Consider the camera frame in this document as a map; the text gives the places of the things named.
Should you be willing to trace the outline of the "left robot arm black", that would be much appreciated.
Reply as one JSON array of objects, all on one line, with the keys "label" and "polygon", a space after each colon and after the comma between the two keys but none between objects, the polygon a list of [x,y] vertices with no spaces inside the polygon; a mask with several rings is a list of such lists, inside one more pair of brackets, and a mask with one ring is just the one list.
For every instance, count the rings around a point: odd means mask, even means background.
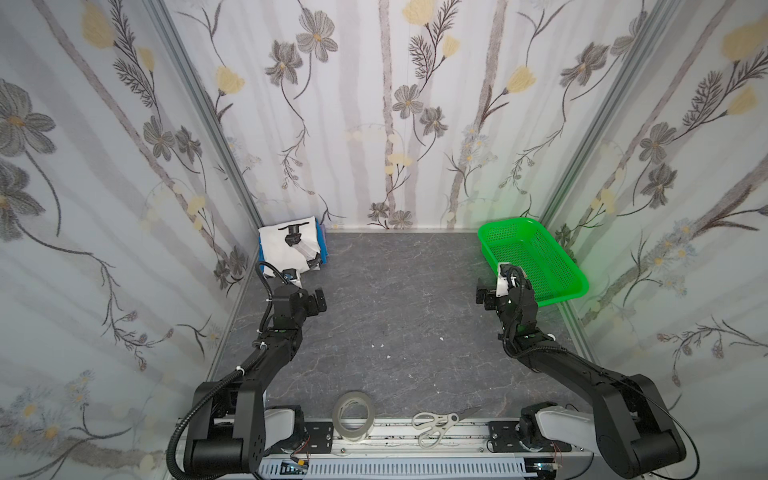
[{"label": "left robot arm black", "polygon": [[218,479],[228,474],[260,477],[268,453],[264,393],[296,356],[307,318],[327,310],[324,292],[293,284],[275,266],[259,261],[255,273],[267,291],[254,351],[215,382],[204,382],[176,425],[166,448],[175,479]]}]

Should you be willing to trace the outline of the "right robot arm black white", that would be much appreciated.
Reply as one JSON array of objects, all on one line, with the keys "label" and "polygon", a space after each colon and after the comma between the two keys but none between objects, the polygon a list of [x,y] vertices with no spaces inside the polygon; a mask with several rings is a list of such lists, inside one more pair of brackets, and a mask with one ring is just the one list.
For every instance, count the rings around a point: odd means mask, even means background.
[{"label": "right robot arm black white", "polygon": [[663,468],[692,454],[695,464],[689,476],[698,476],[699,449],[669,412],[655,383],[644,375],[626,376],[601,367],[544,333],[537,325],[533,285],[521,267],[499,264],[495,286],[478,285],[475,301],[498,316],[498,338],[509,358],[553,378],[592,408],[591,414],[553,402],[523,408],[517,433],[523,447],[534,450],[545,442],[578,446],[600,455],[625,479],[660,477]]}]

